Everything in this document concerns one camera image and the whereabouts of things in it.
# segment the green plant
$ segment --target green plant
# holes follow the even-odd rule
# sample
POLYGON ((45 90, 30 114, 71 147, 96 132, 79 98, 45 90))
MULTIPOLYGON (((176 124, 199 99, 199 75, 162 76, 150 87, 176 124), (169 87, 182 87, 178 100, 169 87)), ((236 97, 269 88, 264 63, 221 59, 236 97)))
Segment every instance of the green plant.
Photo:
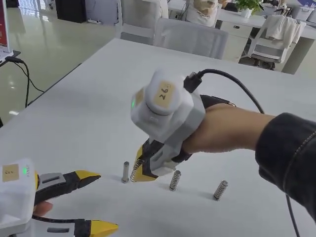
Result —
POLYGON ((247 8, 252 9, 252 13, 259 11, 261 0, 236 0, 236 7, 239 10, 246 10, 247 8))

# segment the white cabinet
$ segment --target white cabinet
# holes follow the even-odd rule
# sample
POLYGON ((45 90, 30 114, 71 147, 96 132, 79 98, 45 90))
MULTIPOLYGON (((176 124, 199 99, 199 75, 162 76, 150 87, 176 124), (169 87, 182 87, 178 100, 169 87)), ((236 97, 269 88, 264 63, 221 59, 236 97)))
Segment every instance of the white cabinet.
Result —
POLYGON ((243 49, 247 44, 247 40, 242 37, 229 35, 223 55, 223 59, 238 63, 242 55, 243 49))
POLYGON ((223 21, 220 29, 229 34, 223 59, 238 63, 252 27, 223 21))

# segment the red screen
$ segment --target red screen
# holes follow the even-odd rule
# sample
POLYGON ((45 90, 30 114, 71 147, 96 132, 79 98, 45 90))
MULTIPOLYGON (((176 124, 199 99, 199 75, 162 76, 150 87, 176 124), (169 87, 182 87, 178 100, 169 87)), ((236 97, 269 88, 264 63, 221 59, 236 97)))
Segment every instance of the red screen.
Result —
POLYGON ((3 2, 0 0, 0 44, 6 46, 6 32, 5 32, 5 20, 4 20, 4 7, 3 2))

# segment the potted plant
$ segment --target potted plant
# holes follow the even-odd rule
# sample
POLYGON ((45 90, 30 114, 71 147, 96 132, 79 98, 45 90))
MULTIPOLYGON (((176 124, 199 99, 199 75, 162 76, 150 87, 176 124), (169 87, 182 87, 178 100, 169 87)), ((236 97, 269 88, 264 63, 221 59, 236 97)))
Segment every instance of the potted plant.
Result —
POLYGON ((241 10, 241 16, 249 18, 261 8, 261 0, 236 0, 236 7, 241 10))

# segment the desk drawer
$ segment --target desk drawer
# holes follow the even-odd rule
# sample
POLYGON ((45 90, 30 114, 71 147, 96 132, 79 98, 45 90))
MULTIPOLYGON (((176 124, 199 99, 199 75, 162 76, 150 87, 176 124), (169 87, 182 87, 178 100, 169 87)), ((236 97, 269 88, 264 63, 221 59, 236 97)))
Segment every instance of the desk drawer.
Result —
POLYGON ((252 27, 223 21, 221 30, 226 31, 228 34, 232 36, 248 38, 252 30, 252 27))

